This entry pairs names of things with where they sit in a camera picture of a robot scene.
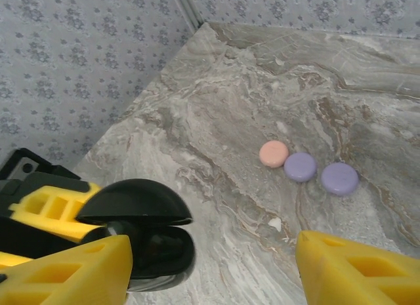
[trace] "marble countertop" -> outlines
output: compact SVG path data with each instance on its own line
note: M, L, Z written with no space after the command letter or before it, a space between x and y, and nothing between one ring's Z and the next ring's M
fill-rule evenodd
M177 191L198 261L133 304L306 304L296 236L319 230L420 257L420 41L205 24L77 166L103 186L149 178ZM305 184L258 157L309 152ZM328 194L320 171L360 186Z

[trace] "small round object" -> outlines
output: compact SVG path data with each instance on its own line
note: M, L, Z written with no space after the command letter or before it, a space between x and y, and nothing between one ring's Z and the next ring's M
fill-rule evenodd
M316 161L305 152L294 153L286 159L284 172L296 182L307 182L316 174Z
M321 183L331 193L348 195L356 190L359 176L350 165L333 163L322 171Z
M280 167L289 156L289 149L280 141L268 141L260 149L261 163L273 169Z

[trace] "floral wallpaper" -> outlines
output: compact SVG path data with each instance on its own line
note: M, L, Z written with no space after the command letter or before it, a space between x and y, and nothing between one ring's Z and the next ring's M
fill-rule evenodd
M194 0L205 21L420 39L420 0Z
M191 35L175 0L0 0L0 163L75 165Z

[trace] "pink disc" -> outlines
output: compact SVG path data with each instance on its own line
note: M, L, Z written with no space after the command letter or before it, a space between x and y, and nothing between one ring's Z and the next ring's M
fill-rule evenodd
M261 163L273 169L282 166L288 156L289 149L280 141L268 141L260 149Z

